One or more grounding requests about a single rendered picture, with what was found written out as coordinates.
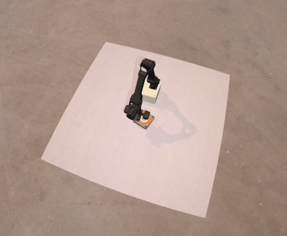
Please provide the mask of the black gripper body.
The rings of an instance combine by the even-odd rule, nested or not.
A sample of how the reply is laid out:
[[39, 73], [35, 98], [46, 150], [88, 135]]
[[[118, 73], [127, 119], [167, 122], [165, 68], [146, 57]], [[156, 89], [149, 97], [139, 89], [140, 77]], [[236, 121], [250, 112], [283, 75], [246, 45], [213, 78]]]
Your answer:
[[[130, 107], [128, 105], [126, 105], [125, 109], [124, 109], [124, 113], [128, 113], [129, 112]], [[150, 112], [149, 111], [145, 111], [144, 113], [142, 112], [142, 110], [140, 109], [138, 111], [138, 113], [140, 113], [140, 116], [143, 116], [143, 119], [148, 120]]]

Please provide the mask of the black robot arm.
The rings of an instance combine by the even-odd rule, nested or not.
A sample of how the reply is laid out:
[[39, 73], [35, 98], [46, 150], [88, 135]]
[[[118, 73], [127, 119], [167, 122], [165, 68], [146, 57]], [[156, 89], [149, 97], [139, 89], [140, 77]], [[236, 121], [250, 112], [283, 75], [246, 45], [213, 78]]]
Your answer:
[[[129, 101], [129, 112], [127, 113], [126, 117], [130, 120], [134, 121], [140, 121], [140, 113], [138, 111], [141, 109], [142, 105], [142, 90], [144, 87], [145, 78], [147, 77], [147, 82], [150, 83], [149, 88], [156, 90], [158, 87], [158, 84], [160, 84], [160, 79], [155, 76], [154, 68], [155, 68], [155, 61], [149, 60], [149, 59], [143, 59], [143, 61], [140, 63], [140, 70], [138, 73], [138, 79], [137, 84], [135, 87], [134, 94], [131, 96]], [[141, 70], [141, 68], [144, 68], [147, 70], [147, 72], [144, 72]], [[132, 104], [131, 104], [132, 103]]]

